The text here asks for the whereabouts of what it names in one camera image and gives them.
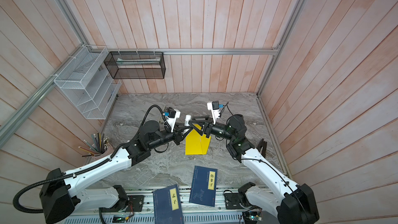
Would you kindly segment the yellow envelope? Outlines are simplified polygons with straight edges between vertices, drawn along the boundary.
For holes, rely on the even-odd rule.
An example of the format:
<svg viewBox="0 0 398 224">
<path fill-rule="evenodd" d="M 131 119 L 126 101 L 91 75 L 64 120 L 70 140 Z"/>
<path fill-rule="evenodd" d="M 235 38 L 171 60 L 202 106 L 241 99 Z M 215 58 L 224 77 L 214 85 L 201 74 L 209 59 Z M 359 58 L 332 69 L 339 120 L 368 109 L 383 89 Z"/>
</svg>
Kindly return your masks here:
<svg viewBox="0 0 398 224">
<path fill-rule="evenodd" d="M 185 155 L 206 155 L 211 141 L 211 136 L 200 135 L 195 129 L 186 137 Z"/>
</svg>

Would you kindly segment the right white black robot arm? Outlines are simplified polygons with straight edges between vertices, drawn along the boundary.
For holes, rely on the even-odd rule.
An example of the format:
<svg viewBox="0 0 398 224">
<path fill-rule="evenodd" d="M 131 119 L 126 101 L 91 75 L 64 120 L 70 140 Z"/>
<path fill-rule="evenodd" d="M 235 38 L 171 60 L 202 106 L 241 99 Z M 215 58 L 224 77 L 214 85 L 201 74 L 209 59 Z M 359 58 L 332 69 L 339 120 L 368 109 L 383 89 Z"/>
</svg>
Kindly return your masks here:
<svg viewBox="0 0 398 224">
<path fill-rule="evenodd" d="M 310 186 L 299 185 L 270 164 L 248 141 L 242 115 L 231 116 L 226 124 L 215 123 L 209 116 L 195 116 L 186 125 L 200 135 L 218 136 L 228 141 L 231 157 L 252 170 L 268 187 L 264 191 L 256 185 L 243 187 L 244 199 L 275 216 L 281 224 L 314 224 L 319 220 L 315 194 Z"/>
</svg>

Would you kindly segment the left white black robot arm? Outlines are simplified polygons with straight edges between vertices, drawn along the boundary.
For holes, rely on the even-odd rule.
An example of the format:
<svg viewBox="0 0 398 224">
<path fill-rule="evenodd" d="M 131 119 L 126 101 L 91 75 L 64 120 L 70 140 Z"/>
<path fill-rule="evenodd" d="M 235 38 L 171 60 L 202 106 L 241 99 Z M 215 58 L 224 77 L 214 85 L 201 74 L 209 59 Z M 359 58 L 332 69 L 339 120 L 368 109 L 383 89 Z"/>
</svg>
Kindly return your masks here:
<svg viewBox="0 0 398 224">
<path fill-rule="evenodd" d="M 155 120 L 143 119 L 137 133 L 126 143 L 119 144 L 114 151 L 83 167 L 62 172 L 51 171 L 45 180 L 31 184 L 20 190 L 13 198 L 13 206 L 28 214 L 43 214 L 47 224 L 56 224 L 77 210 L 94 208 L 115 208 L 124 210 L 128 196 L 122 186 L 107 189 L 93 189 L 89 186 L 118 171 L 128 169 L 151 155 L 152 150 L 174 142 L 179 145 L 192 127 L 192 117 L 186 115 L 185 123 L 178 123 L 180 112 L 169 107 L 162 111 L 164 129 Z M 28 208 L 20 203 L 20 198 L 28 191 L 41 187 L 40 209 Z"/>
</svg>

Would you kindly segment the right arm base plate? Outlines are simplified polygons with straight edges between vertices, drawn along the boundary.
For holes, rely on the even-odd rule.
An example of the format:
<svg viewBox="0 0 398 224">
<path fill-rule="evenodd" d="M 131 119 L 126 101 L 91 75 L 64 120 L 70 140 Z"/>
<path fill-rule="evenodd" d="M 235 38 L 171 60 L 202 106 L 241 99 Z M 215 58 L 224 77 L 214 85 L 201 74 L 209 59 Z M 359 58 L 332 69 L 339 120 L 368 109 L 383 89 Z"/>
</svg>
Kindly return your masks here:
<svg viewBox="0 0 398 224">
<path fill-rule="evenodd" d="M 227 189 L 223 192 L 223 196 L 226 209 L 256 209 L 260 208 L 259 204 L 266 202 L 266 195 L 262 192 L 258 194 L 249 192 L 246 195 L 243 192 L 232 192 Z"/>
</svg>

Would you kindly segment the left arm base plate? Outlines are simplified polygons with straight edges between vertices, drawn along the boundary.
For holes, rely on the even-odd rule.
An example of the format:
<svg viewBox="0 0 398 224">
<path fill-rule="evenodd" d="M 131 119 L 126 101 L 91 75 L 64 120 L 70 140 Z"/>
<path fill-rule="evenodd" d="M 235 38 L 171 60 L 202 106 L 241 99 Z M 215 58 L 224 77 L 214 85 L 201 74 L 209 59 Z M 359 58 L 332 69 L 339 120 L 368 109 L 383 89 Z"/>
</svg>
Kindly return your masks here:
<svg viewBox="0 0 398 224">
<path fill-rule="evenodd" d="M 102 208 L 102 212 L 141 212 L 143 209 L 144 197 L 144 195 L 127 196 L 126 198 L 119 199 L 111 208 Z"/>
</svg>

